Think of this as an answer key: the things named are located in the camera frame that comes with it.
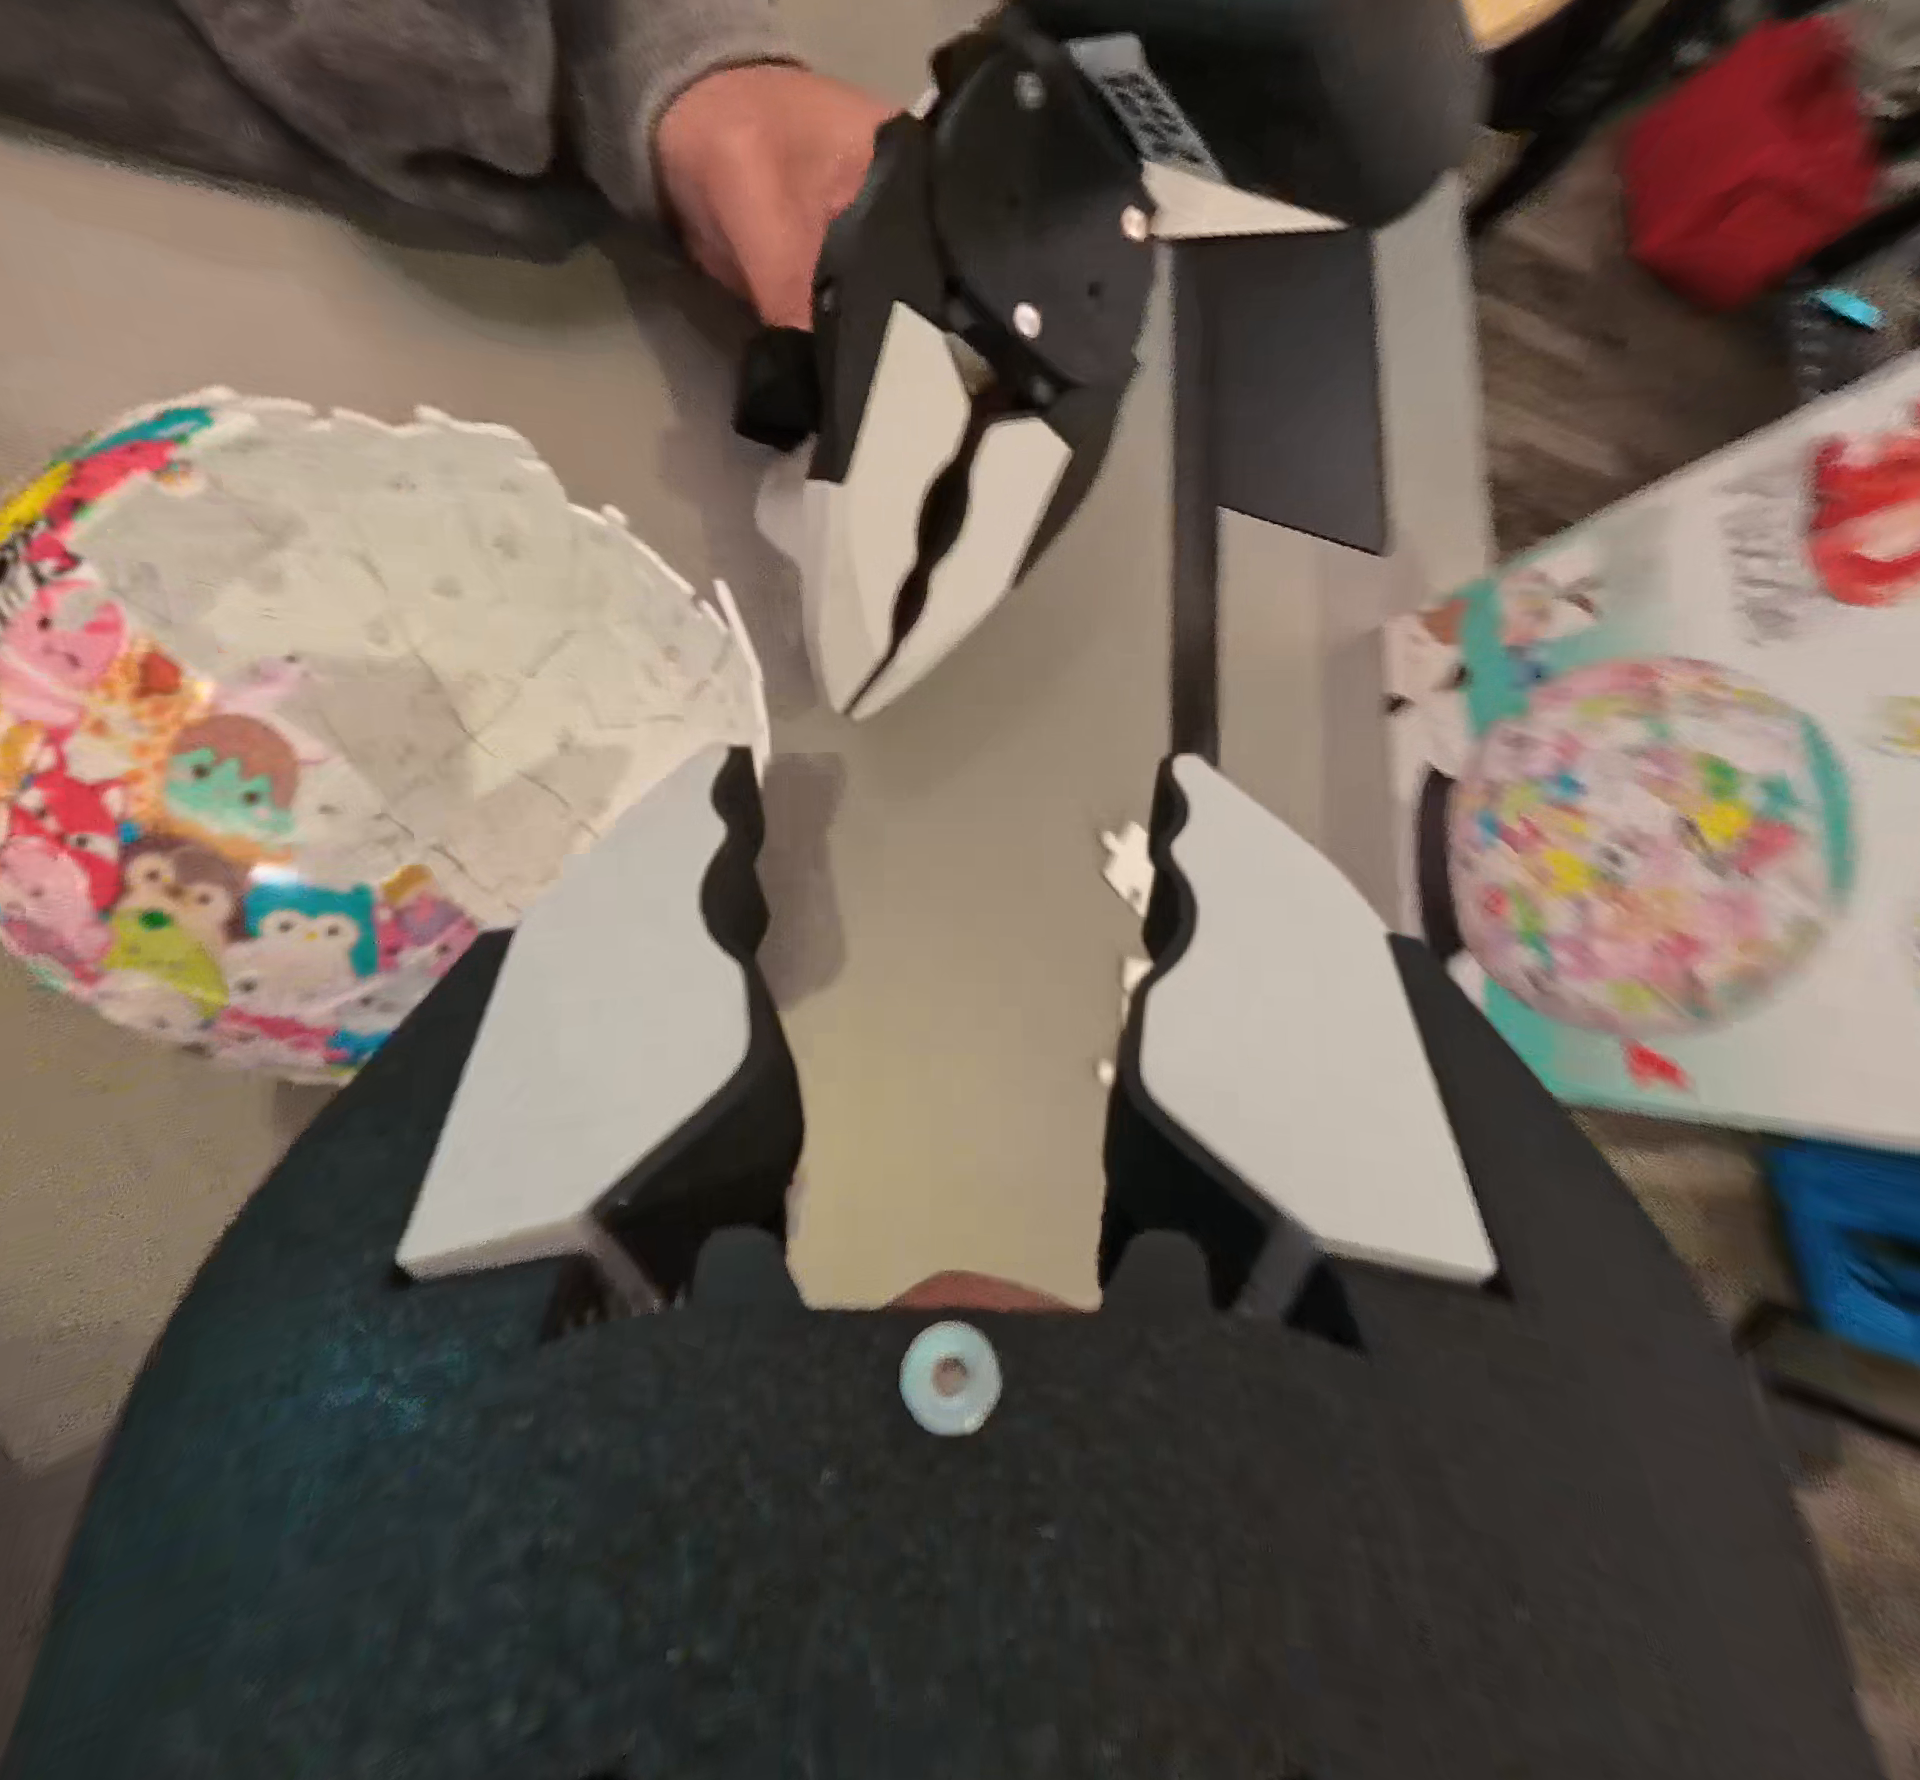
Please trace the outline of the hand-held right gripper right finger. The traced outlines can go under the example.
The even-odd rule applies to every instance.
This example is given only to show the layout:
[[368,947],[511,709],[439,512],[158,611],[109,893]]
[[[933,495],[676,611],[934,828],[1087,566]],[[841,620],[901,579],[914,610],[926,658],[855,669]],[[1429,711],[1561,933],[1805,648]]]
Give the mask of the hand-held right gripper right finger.
[[1162,763],[1146,850],[1103,1285],[1165,1235],[1222,1313],[1334,1320],[1345,1263],[1485,1290],[1496,1249],[1376,907],[1195,754]]

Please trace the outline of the colourful puzzle ball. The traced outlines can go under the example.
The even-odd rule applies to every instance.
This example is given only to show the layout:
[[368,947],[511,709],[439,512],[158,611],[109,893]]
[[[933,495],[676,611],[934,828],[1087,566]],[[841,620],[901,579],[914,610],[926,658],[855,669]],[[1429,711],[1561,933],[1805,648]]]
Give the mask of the colourful puzzle ball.
[[712,746],[732,593],[511,427],[213,386],[5,492],[5,951],[136,1036],[349,1078]]

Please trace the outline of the red cloth bag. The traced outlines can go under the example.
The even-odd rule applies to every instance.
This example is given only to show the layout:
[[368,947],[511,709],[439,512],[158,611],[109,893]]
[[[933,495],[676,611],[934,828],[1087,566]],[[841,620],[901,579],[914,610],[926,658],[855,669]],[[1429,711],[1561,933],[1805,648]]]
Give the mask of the red cloth bag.
[[1876,140],[1847,27],[1770,21],[1619,140],[1628,256],[1702,311],[1740,311],[1859,226]]

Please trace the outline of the person's left hand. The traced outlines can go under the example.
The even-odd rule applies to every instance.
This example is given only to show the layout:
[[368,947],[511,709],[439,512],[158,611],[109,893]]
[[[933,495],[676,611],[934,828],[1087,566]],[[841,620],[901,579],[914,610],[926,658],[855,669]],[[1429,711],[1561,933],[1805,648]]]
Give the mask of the person's left hand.
[[831,225],[895,108],[803,66],[712,72],[653,133],[665,218],[699,271],[765,328],[812,328]]

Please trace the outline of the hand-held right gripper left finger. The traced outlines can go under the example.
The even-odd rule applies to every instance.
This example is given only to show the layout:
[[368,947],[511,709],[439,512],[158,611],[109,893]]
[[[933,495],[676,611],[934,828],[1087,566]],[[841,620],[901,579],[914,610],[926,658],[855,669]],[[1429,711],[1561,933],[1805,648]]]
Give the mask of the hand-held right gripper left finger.
[[799,1305],[806,1111],[759,972],[753,754],[665,775],[508,938],[397,1268],[586,1260],[631,1310]]

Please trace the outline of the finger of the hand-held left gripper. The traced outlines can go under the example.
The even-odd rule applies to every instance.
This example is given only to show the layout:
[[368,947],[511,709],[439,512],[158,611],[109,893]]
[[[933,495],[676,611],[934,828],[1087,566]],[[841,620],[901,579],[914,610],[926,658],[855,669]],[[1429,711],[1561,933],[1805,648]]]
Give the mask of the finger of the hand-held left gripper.
[[801,478],[789,461],[763,484],[757,526],[799,571],[812,676],[841,718],[891,707],[967,631],[948,611],[949,562],[923,555],[922,526],[970,425],[948,331],[895,306],[844,478]]
[[916,690],[1012,593],[1071,451],[1042,419],[994,421],[967,470],[964,506],[933,557],[916,616],[857,698],[865,721]]

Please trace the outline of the black flat panel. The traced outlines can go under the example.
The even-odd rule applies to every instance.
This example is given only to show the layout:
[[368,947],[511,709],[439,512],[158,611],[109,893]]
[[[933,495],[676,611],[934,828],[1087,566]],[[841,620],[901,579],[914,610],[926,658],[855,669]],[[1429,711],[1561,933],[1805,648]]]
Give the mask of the black flat panel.
[[1376,237],[1341,229],[1210,241],[1195,273],[1217,503],[1381,557]]

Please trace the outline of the colourful puzzle box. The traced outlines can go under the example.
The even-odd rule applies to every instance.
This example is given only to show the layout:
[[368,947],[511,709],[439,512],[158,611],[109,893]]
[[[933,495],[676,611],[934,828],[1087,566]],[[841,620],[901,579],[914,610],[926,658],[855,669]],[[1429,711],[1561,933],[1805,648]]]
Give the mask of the colourful puzzle box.
[[1556,1098],[1915,1149],[1915,354],[1379,659],[1404,921]]

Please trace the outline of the person's left forearm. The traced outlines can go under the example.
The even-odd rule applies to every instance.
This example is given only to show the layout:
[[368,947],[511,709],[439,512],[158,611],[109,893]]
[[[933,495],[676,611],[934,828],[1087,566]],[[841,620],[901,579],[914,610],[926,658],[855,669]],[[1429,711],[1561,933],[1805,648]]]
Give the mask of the person's left forearm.
[[688,87],[797,61],[776,0],[5,0],[2,117],[384,239],[561,261],[657,221]]

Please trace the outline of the blue fabric bag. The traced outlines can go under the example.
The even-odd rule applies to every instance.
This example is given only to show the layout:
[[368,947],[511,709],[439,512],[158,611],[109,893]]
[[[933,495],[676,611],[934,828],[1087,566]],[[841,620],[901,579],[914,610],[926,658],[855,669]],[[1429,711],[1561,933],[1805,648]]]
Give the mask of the blue fabric bag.
[[1915,1368],[1918,1154],[1777,1141],[1765,1181],[1811,1322]]

